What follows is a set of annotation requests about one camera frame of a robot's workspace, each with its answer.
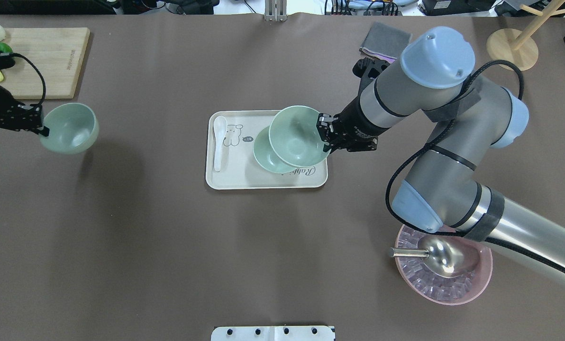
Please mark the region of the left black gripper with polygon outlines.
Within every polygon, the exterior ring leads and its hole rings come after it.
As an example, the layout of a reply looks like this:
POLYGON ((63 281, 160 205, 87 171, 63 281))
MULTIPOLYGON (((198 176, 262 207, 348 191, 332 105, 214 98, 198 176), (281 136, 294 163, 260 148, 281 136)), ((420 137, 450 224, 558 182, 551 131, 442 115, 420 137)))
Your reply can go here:
POLYGON ((49 137, 49 128, 43 126, 42 106, 24 104, 14 99, 2 86, 0 86, 0 128, 37 132, 39 136, 49 137))

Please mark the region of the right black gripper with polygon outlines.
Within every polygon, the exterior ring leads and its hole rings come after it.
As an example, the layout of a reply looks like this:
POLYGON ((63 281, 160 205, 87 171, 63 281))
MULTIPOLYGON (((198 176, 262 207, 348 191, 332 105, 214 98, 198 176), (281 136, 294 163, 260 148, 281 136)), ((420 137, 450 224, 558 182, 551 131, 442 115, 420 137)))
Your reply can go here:
POLYGON ((324 153, 342 149, 350 153, 377 149, 379 129, 365 117, 358 97, 335 116, 320 113, 316 128, 324 142, 324 153))

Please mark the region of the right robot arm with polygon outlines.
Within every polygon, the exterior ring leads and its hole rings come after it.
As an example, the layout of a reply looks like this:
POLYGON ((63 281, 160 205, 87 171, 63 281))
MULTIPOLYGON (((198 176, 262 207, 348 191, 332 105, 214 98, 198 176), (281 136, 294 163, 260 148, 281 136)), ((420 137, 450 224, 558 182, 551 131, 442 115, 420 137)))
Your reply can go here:
POLYGON ((423 111, 436 127, 387 184, 390 214, 422 233, 484 242, 565 286, 565 228, 474 180, 486 152, 510 145, 529 119, 521 70, 474 64, 449 27, 428 30, 391 65, 356 64, 358 95, 339 114, 319 114, 323 150, 373 151, 381 134, 423 111))

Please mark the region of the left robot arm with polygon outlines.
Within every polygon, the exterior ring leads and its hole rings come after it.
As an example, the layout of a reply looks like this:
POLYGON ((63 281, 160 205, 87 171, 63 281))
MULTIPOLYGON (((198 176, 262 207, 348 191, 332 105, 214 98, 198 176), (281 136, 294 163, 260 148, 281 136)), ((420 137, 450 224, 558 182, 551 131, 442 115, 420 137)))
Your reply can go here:
POLYGON ((14 58, 25 60, 38 74, 42 84, 42 95, 36 104, 26 105, 0 85, 0 129, 26 130, 44 137, 49 136, 49 128, 43 125, 43 102, 46 99, 46 81, 38 68, 22 54, 0 52, 0 70, 15 65, 14 58))

